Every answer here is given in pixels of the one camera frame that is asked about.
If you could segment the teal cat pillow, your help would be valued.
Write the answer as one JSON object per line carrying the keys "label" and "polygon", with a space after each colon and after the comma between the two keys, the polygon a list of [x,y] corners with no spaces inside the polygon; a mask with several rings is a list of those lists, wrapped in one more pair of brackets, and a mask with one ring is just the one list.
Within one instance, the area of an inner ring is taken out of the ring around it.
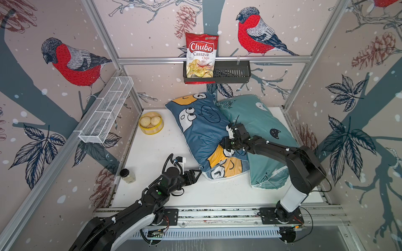
{"label": "teal cat pillow", "polygon": [[[250,136],[260,136],[270,142],[298,147],[290,131],[275,118],[255,95],[242,95],[216,103],[231,123],[241,123]],[[260,189],[280,189],[289,179],[287,167],[265,156],[248,154],[251,186]]]}

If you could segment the blue cartoon pillow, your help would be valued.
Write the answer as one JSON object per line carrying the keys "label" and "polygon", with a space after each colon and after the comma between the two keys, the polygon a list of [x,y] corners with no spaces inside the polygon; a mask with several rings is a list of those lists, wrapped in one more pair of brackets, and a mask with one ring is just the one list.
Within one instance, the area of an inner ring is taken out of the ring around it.
{"label": "blue cartoon pillow", "polygon": [[186,144],[209,180],[226,179],[247,173],[250,164],[245,151],[227,151],[220,146],[229,136],[229,120],[215,105],[210,93],[198,93],[165,104],[173,115]]}

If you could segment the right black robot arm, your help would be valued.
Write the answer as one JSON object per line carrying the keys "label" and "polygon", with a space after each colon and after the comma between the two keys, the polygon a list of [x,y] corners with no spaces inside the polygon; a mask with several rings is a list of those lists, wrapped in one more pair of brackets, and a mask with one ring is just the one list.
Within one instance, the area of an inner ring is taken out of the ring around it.
{"label": "right black robot arm", "polygon": [[327,177],[313,151],[301,147],[284,146],[268,141],[260,136],[250,136],[241,123],[228,128],[229,136],[224,137],[220,146],[225,150],[244,150],[251,154],[265,156],[285,164],[288,168],[291,186],[276,204],[276,217],[292,216],[307,196]]}

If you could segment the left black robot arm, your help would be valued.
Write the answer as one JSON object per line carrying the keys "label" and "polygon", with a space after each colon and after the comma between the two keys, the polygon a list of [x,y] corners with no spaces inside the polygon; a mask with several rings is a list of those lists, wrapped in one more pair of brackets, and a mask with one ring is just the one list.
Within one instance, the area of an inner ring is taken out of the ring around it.
{"label": "left black robot arm", "polygon": [[150,186],[139,200],[126,209],[104,219],[94,217],[78,235],[71,251],[114,251],[136,232],[165,221],[164,205],[174,192],[195,184],[201,170],[180,171],[169,167]]}

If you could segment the small black-lidded jar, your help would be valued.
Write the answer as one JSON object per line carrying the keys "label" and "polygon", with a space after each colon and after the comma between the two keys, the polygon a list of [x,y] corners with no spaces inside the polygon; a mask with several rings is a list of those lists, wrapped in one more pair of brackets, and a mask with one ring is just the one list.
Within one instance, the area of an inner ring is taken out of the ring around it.
{"label": "small black-lidded jar", "polygon": [[136,181],[135,175],[128,169],[123,168],[119,173],[121,179],[128,184]]}

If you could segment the yellow tub of biscuits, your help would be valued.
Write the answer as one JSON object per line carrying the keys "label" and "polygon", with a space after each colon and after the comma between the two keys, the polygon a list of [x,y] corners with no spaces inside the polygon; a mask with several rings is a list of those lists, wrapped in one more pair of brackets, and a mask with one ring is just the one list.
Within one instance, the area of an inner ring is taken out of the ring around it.
{"label": "yellow tub of biscuits", "polygon": [[139,127],[146,135],[159,133],[164,127],[162,116],[157,112],[148,112],[139,119]]}

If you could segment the red Chuba chips bag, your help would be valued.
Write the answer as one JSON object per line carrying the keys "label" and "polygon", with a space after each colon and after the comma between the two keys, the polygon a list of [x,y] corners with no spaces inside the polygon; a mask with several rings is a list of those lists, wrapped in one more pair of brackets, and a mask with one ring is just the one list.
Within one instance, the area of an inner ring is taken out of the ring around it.
{"label": "red Chuba chips bag", "polygon": [[184,80],[190,84],[213,84],[218,36],[186,33]]}

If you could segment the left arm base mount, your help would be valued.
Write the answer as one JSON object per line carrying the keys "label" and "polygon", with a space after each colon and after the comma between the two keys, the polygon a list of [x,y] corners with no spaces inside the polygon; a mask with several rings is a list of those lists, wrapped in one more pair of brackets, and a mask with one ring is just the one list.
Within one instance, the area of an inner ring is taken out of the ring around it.
{"label": "left arm base mount", "polygon": [[170,226],[177,226],[179,218],[178,209],[164,209],[156,212],[156,217],[151,223],[151,226],[158,226],[166,228]]}

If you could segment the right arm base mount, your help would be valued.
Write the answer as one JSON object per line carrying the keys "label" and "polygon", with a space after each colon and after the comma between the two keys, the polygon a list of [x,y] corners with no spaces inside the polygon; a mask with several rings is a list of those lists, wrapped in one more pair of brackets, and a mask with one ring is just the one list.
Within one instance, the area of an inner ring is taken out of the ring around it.
{"label": "right arm base mount", "polygon": [[285,209],[278,208],[260,208],[257,215],[261,218],[264,225],[302,225],[304,219],[300,208],[294,212],[287,212]]}

